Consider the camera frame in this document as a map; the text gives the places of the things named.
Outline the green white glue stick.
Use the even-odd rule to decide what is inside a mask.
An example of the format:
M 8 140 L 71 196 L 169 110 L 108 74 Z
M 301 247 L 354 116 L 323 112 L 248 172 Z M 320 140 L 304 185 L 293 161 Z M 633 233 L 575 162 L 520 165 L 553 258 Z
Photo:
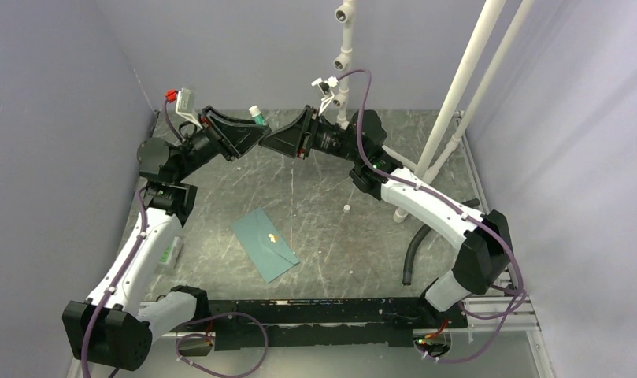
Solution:
M 249 108 L 249 113 L 255 124 L 260 126 L 267 126 L 267 120 L 262 114 L 262 111 L 257 105 L 253 105 Z

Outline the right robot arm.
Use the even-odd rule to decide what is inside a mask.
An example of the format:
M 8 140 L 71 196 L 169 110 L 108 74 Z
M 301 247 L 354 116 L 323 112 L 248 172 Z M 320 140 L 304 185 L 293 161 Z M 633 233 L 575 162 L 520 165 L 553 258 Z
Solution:
M 436 327 L 464 298 L 486 294 L 510 264 L 508 223 L 498 211 L 482 213 L 423 183 L 385 151 L 386 137 L 374 110 L 356 112 L 347 128 L 341 129 L 307 106 L 260 144 L 291 158 L 320 151 L 353 162 L 349 176 L 360 191 L 402 208 L 456 249 L 453 268 L 428 285 L 418 306 L 421 322 Z

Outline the teal envelope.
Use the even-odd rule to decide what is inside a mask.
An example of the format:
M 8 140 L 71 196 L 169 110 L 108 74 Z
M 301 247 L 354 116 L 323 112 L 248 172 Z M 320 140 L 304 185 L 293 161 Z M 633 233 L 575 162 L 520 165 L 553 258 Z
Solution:
M 262 208 L 233 222 L 231 229 L 267 284 L 299 264 L 296 254 Z M 276 235 L 278 241 L 270 242 L 268 234 Z

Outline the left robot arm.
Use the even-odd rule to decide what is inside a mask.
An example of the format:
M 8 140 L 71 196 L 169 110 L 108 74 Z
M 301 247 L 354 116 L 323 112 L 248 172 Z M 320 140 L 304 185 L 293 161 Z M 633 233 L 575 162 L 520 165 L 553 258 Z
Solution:
M 128 241 L 101 282 L 82 302 L 71 301 L 62 320 L 83 376 L 93 364 L 114 371 L 138 369 L 150 348 L 177 327 L 203 329 L 214 319 L 207 292 L 179 285 L 160 301 L 142 307 L 142 297 L 164 252 L 186 224 L 197 197 L 185 183 L 217 156 L 242 157 L 270 128 L 258 107 L 236 119 L 207 107 L 189 120 L 190 135 L 178 144 L 150 137 L 136 152 L 146 184 L 137 190 L 139 215 Z

